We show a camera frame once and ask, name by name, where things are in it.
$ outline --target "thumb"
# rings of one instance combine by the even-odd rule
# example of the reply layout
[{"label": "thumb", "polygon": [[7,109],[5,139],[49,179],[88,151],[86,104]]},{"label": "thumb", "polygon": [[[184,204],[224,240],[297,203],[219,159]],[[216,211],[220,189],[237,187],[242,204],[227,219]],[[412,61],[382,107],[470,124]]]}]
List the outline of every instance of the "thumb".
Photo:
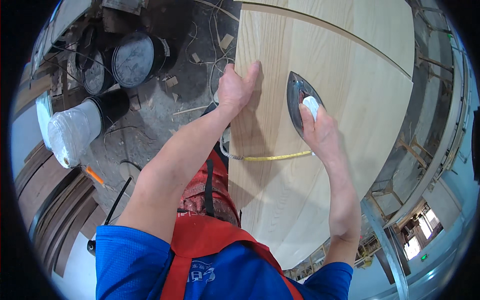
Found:
[{"label": "thumb", "polygon": [[257,81],[258,72],[260,71],[260,61],[256,60],[252,62],[250,67],[248,67],[247,76],[243,79],[245,83],[250,84],[252,87]]},{"label": "thumb", "polygon": [[313,120],[312,112],[310,112],[308,107],[303,103],[299,104],[299,110],[303,122],[303,135],[309,135],[315,130],[315,121]]}]

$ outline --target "white plastic bag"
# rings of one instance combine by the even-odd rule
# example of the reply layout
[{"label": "white plastic bag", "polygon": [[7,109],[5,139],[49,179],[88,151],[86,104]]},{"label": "white plastic bag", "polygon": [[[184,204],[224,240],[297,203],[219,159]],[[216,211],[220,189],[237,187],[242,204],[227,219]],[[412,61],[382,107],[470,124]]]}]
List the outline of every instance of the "white plastic bag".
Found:
[{"label": "white plastic bag", "polygon": [[48,122],[48,140],[55,158],[64,168],[76,167],[101,127],[100,113],[92,100],[56,112]]}]

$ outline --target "dark wood plank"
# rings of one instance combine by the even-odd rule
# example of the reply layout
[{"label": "dark wood plank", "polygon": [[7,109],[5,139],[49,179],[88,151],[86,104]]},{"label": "dark wood plank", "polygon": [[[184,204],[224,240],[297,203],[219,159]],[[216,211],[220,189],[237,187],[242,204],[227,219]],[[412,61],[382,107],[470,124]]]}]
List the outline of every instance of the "dark wood plank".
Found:
[{"label": "dark wood plank", "polygon": [[26,164],[33,157],[33,155],[35,155],[35,153],[37,153],[37,151],[40,150],[40,148],[42,148],[42,147],[45,147],[45,144],[43,143],[43,141],[40,141],[35,146],[35,148],[33,148],[32,151],[30,151],[30,153],[27,155],[27,157],[25,157],[24,163]]},{"label": "dark wood plank", "polygon": [[25,185],[18,197],[18,206],[27,230],[48,195],[71,171],[72,169],[63,168],[55,156],[51,156]]},{"label": "dark wood plank", "polygon": [[62,225],[58,228],[57,232],[53,234],[54,238],[52,242],[48,246],[48,250],[45,254],[44,265],[47,267],[47,271],[50,274],[52,272],[53,266],[57,261],[60,246],[65,240],[65,236],[70,229],[73,221],[77,217],[77,215],[83,210],[85,206],[87,206],[90,201],[87,199],[91,198],[91,193],[95,190],[93,184],[90,186],[87,192],[85,192],[82,196],[80,196],[81,200],[77,201],[75,205],[73,205],[72,210],[68,213],[67,218],[62,222]]},{"label": "dark wood plank", "polygon": [[20,170],[20,173],[15,178],[15,191],[19,196],[27,185],[28,181],[38,171],[38,169],[53,155],[53,153],[45,148],[43,141],[41,141],[37,150],[33,149],[25,159],[25,166]]},{"label": "dark wood plank", "polygon": [[91,240],[96,232],[96,227],[103,224],[107,214],[103,211],[100,206],[97,206],[95,211],[89,216],[82,229],[80,230],[87,239]]},{"label": "dark wood plank", "polygon": [[65,200],[70,196],[70,194],[76,188],[78,188],[78,186],[82,182],[86,180],[86,176],[81,173],[77,178],[72,181],[72,183],[66,189],[63,190],[60,195],[58,195],[58,197],[56,197],[52,201],[52,203],[48,206],[43,215],[40,217],[34,234],[34,243],[37,249],[40,247],[40,242],[44,237],[45,231],[47,230],[50,222],[52,221],[52,218],[55,216],[60,206],[65,202]]},{"label": "dark wood plank", "polygon": [[70,226],[70,229],[68,229],[65,239],[60,246],[60,252],[58,258],[56,259],[53,270],[61,277],[63,277],[63,274],[65,273],[65,267],[70,256],[70,252],[72,251],[73,244],[77,239],[80,229],[82,229],[85,222],[90,219],[93,212],[96,211],[97,208],[99,208],[92,195],[90,195],[90,197],[86,200],[87,204],[80,211],[75,220],[73,220],[72,226]]},{"label": "dark wood plank", "polygon": [[75,211],[78,209],[78,206],[85,202],[87,196],[93,189],[93,182],[90,179],[82,181],[65,199],[60,208],[53,213],[54,217],[40,241],[39,251],[41,258],[46,257],[52,242],[58,238],[59,229],[63,227],[65,222],[70,220],[71,216],[75,214]]}]

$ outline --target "white wall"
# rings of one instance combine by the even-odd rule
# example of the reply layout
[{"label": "white wall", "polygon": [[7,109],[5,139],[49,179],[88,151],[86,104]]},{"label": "white wall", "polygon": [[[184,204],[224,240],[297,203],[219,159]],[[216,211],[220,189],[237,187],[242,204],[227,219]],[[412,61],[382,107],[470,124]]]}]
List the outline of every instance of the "white wall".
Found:
[{"label": "white wall", "polygon": [[24,167],[24,160],[42,140],[36,106],[32,105],[12,124],[11,151],[12,174],[15,179]]},{"label": "white wall", "polygon": [[88,239],[79,232],[63,278],[52,271],[53,282],[68,300],[95,299],[95,257],[88,252],[87,242]]}]

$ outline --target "window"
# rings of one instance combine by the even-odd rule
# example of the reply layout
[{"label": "window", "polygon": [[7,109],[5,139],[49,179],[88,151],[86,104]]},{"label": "window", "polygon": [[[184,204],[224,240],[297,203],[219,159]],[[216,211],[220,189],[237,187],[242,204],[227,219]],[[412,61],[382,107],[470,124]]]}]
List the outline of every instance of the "window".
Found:
[{"label": "window", "polygon": [[421,231],[423,231],[423,234],[425,235],[425,238],[428,239],[430,235],[432,235],[432,228],[430,228],[430,223],[427,219],[425,219],[424,216],[421,216],[419,218],[419,223],[420,223],[420,228]]},{"label": "window", "polygon": [[420,253],[420,245],[416,237],[411,238],[408,241],[408,244],[404,245],[405,252],[407,253],[408,260],[414,258],[418,253]]},{"label": "window", "polygon": [[432,228],[435,228],[437,227],[438,223],[440,223],[440,221],[438,220],[437,216],[435,215],[435,213],[433,212],[433,210],[429,210],[425,216],[427,217],[427,220],[430,222],[430,225]]}]

